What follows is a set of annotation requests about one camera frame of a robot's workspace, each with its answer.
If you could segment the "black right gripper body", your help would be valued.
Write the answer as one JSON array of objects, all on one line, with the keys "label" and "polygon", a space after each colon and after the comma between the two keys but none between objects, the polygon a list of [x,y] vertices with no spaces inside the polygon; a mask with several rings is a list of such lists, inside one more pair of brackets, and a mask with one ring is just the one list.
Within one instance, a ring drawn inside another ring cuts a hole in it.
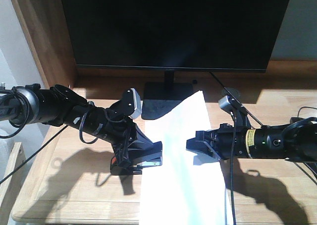
[{"label": "black right gripper body", "polygon": [[232,142],[234,141],[233,157],[247,158],[246,132],[247,127],[222,123],[219,129],[211,132],[211,146],[222,160],[230,159]]}]

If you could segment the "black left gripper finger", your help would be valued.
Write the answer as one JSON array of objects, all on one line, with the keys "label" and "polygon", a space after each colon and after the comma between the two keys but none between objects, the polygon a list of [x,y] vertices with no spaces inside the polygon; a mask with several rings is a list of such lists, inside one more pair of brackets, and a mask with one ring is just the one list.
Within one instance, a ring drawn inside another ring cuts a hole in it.
[{"label": "black left gripper finger", "polygon": [[112,159],[112,167],[120,167],[127,169],[131,166],[128,154],[128,143],[120,142],[112,145],[114,158]]},{"label": "black left gripper finger", "polygon": [[153,148],[153,142],[135,125],[135,137],[133,141],[135,149],[150,150]]}]

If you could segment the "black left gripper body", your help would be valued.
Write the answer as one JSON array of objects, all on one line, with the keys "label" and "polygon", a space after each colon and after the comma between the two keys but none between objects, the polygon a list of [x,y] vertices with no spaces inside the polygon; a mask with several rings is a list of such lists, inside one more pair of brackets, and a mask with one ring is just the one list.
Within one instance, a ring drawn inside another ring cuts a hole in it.
[{"label": "black left gripper body", "polygon": [[86,144],[101,139],[121,146],[136,139],[136,124],[131,118],[119,118],[113,110],[91,104],[73,107],[65,117],[65,124],[78,129],[80,140]]}]

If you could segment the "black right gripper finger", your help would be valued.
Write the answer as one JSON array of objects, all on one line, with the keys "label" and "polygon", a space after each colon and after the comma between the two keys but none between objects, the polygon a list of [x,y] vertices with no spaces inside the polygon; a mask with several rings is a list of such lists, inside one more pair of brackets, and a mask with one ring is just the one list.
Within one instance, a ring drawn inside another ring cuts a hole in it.
[{"label": "black right gripper finger", "polygon": [[196,131],[195,137],[187,140],[186,150],[191,152],[212,152],[211,133],[212,130]]},{"label": "black right gripper finger", "polygon": [[222,156],[220,154],[220,152],[217,150],[216,144],[214,142],[204,142],[204,149],[203,149],[203,153],[215,158],[217,160],[222,160]]}]

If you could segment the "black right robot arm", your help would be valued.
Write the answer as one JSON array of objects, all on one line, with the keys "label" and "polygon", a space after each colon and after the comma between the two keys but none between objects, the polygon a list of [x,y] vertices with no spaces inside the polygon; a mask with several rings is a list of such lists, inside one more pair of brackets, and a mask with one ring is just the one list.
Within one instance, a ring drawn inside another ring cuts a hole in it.
[{"label": "black right robot arm", "polygon": [[187,140],[186,149],[219,160],[237,157],[315,163],[317,119],[294,118],[291,124],[258,129],[223,123],[216,130],[197,131],[194,138]]}]

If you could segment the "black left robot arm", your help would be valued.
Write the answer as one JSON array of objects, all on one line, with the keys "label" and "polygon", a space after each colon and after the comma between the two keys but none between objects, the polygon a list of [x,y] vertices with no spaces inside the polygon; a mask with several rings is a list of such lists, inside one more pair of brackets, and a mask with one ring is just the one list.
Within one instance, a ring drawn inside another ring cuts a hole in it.
[{"label": "black left robot arm", "polygon": [[109,108],[96,107],[58,84],[49,89],[42,89],[40,84],[6,89],[1,84],[0,94],[0,119],[17,128],[11,136],[27,124],[65,124],[78,129],[80,139],[87,133],[109,142],[121,168],[161,157],[162,144],[153,143],[133,121],[142,113],[140,96],[134,88],[126,90]]}]

